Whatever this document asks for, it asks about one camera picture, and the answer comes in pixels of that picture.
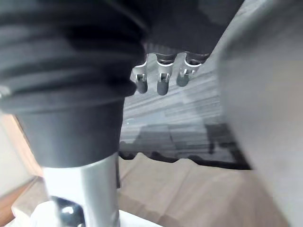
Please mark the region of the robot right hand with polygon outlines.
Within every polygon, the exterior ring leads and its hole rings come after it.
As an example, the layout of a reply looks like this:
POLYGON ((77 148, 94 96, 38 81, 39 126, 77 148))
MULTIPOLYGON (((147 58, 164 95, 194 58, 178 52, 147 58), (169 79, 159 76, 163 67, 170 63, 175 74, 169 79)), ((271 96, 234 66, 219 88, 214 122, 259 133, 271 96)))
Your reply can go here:
POLYGON ((156 55, 166 95, 209 58, 241 0, 3 0, 0 109, 16 116, 62 227, 120 226, 125 98, 145 93, 156 55))

